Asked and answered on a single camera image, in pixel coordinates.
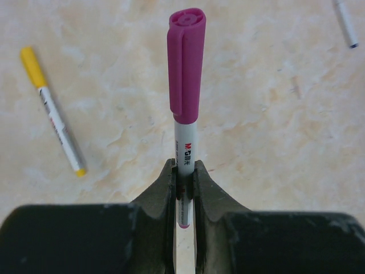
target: m&g logo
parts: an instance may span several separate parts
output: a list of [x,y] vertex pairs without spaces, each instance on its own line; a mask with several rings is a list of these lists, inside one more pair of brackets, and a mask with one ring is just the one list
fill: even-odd
[[190,165],[191,153],[192,153],[192,144],[191,143],[185,144],[185,158],[184,158],[185,166]]

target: white marker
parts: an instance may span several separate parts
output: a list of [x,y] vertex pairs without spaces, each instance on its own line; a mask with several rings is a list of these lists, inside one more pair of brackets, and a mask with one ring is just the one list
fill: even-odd
[[192,219],[193,173],[197,150],[201,69],[206,18],[200,9],[170,16],[167,33],[170,109],[175,119],[177,222],[188,228]]
[[39,96],[42,98],[42,102],[48,113],[48,117],[51,120],[53,128],[59,141],[61,142],[68,160],[71,163],[72,168],[78,177],[84,176],[86,171],[82,164],[81,158],[78,155],[74,144],[72,143],[66,126],[61,120],[56,105],[52,100],[50,91],[47,87],[47,82],[42,74],[42,70],[40,69],[38,61],[31,47],[25,47],[21,50],[21,59],[26,71],[28,72],[31,82],[38,89]]
[[336,7],[336,13],[340,22],[340,26],[345,36],[346,42],[348,43],[348,46],[351,49],[358,47],[359,42],[344,2],[342,0],[334,0],[334,5]]

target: marker barrel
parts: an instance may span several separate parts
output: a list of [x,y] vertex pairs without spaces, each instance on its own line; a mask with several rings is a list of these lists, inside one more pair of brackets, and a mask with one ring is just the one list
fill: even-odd
[[334,0],[336,6],[336,12],[339,17],[339,21],[341,24],[342,32],[345,36],[346,42],[348,46],[353,49],[358,47],[359,41],[355,34],[354,27],[350,20],[350,15],[346,8],[346,5],[342,0]]
[[177,166],[177,222],[188,228],[192,221],[193,173],[197,151],[197,123],[175,121],[175,157]]
[[48,87],[41,87],[38,89],[39,96],[42,98],[44,107],[46,108],[48,117],[51,120],[53,128],[57,134],[57,137],[64,149],[66,157],[71,163],[72,169],[76,172],[78,176],[83,176],[85,174],[85,169],[82,164],[81,158],[77,153],[77,150],[68,134],[67,128],[63,123],[56,105],[52,100],[50,91]]

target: clamp jaw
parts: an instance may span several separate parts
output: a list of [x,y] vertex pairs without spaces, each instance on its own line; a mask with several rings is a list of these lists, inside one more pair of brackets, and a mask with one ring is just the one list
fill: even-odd
[[[343,213],[250,211],[193,174],[196,273],[363,273],[365,232]],[[26,205],[0,229],[0,273],[176,273],[176,167],[129,204]]]

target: pink marker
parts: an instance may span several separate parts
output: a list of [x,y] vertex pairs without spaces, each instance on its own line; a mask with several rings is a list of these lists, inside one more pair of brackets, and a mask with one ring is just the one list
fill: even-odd
[[200,9],[170,16],[167,33],[170,109],[175,119],[177,222],[188,228],[192,218],[192,174],[197,150],[197,124],[206,18]]

